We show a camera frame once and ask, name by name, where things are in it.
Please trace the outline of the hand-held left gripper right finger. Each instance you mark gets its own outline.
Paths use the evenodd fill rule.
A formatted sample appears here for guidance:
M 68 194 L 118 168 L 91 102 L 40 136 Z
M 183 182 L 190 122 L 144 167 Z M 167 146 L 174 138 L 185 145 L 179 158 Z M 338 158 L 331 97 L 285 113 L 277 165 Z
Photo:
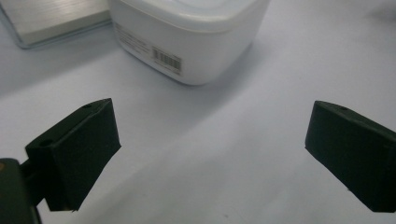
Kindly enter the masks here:
M 316 101 L 304 143 L 371 211 L 396 213 L 396 132 L 347 107 Z

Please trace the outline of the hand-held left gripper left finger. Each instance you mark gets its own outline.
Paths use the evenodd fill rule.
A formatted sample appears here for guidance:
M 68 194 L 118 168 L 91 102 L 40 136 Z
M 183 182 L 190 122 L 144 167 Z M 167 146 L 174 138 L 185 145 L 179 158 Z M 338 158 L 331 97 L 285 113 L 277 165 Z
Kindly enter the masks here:
M 78 210 L 119 149 L 112 100 L 80 107 L 25 148 L 33 203 L 46 201 L 51 211 Z

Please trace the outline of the white square plastic container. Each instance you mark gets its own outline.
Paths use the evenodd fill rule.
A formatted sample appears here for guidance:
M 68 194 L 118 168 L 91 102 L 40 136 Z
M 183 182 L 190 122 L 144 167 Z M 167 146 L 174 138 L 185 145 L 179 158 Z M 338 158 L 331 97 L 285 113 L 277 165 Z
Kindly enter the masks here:
M 271 0 L 108 0 L 116 39 L 188 85 L 226 71 L 251 44 Z

